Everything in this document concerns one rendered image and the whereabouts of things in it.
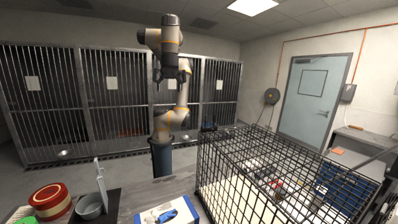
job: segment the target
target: drain grate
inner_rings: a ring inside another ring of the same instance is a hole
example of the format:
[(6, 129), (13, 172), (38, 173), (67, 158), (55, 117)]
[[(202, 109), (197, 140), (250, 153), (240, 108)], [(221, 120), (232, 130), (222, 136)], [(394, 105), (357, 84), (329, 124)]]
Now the drain grate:
[(57, 0), (62, 6), (82, 8), (82, 9), (94, 9), (93, 6), (87, 0)]
[(190, 27), (196, 27), (199, 29), (210, 29), (217, 25), (218, 23), (210, 21), (210, 20), (204, 20), (202, 18), (195, 18), (194, 21), (192, 21), (191, 24), (189, 24)]
[[(192, 142), (192, 143), (182, 143), (182, 144), (173, 145), (172, 149), (174, 150), (174, 149), (179, 149), (179, 148), (192, 147), (192, 146), (196, 146), (196, 145), (198, 145), (197, 141)], [(146, 154), (151, 154), (150, 148), (145, 148), (143, 150), (134, 151), (134, 152), (124, 152), (122, 154), (98, 156), (98, 161), (120, 159), (120, 158), (126, 158), (126, 157), (137, 156), (137, 155), (146, 155)], [(94, 161), (93, 158), (84, 158), (84, 159), (78, 159), (78, 160), (74, 159), (71, 161), (58, 161), (57, 163), (49, 163), (46, 165), (36, 164), (36, 165), (31, 165), (31, 167), (29, 167), (29, 168), (26, 168), (24, 170), (24, 172), (34, 171), (34, 170), (45, 170), (45, 169), (64, 167), (64, 166), (73, 166), (73, 165), (79, 165), (79, 164), (85, 164), (85, 163), (92, 163), (93, 161)]]

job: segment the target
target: gray tabletop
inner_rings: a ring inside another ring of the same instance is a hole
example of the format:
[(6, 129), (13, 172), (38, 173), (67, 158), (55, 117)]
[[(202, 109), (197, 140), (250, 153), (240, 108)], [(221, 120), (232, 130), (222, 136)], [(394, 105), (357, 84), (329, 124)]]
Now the gray tabletop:
[[(134, 223), (134, 215), (174, 200), (183, 195), (188, 195), (200, 217), (200, 224), (210, 224), (206, 213), (194, 195), (196, 170), (191, 169), (175, 175), (161, 177), (150, 181), (138, 182), (123, 187), (121, 192), (118, 224)], [(78, 196), (72, 197), (73, 205), (62, 217), (46, 224), (67, 224), (77, 203)]]
[[(348, 150), (348, 149), (340, 147), (340, 146), (337, 146), (337, 148), (339, 148), (341, 150), (345, 150), (345, 152), (341, 155), (336, 154), (334, 152), (330, 152), (326, 157), (329, 159), (333, 159), (334, 161), (339, 162), (342, 165), (345, 165), (349, 168), (352, 168), (370, 158), (369, 156), (362, 155), (360, 153)], [(359, 168), (356, 171), (358, 173), (361, 173), (367, 177), (374, 179), (375, 181), (382, 183), (385, 167), (386, 167), (385, 162), (375, 160), (375, 161), (372, 161), (371, 163)]]
[(385, 150), (393, 146), (394, 144), (398, 143), (398, 140), (396, 139), (391, 139), (384, 135), (379, 135), (373, 132), (368, 132), (366, 130), (359, 130), (356, 128), (350, 128), (348, 130), (346, 127), (342, 127), (334, 130), (333, 133), (360, 141), (365, 144), (375, 146), (382, 150)]

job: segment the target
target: fluorescent light panel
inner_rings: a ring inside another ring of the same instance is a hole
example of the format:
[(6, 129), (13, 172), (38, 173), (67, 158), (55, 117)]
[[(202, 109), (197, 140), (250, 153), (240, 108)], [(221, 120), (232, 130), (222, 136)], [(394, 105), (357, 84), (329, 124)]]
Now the fluorescent light panel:
[(237, 0), (228, 6), (228, 9), (248, 16), (255, 16), (277, 5), (279, 4), (273, 0)]

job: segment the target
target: wire crate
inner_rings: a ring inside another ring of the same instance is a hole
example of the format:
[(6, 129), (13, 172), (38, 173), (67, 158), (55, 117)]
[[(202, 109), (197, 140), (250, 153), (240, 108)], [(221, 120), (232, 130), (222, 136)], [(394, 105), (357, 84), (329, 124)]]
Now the wire crate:
[(257, 125), (199, 134), (196, 195), (212, 223), (360, 223), (380, 189)]

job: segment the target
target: ceiling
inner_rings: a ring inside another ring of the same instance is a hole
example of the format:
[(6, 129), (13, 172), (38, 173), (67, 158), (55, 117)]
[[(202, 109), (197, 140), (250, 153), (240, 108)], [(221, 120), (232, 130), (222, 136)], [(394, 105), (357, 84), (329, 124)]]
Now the ceiling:
[[(0, 0), (0, 8), (105, 18), (155, 27), (160, 26), (163, 14), (171, 13), (180, 17), (182, 31), (246, 42), (359, 13), (398, 6), (398, 0), (277, 0), (279, 5), (250, 17), (227, 9), (234, 1)], [(218, 24), (208, 30), (189, 26), (197, 17)]]

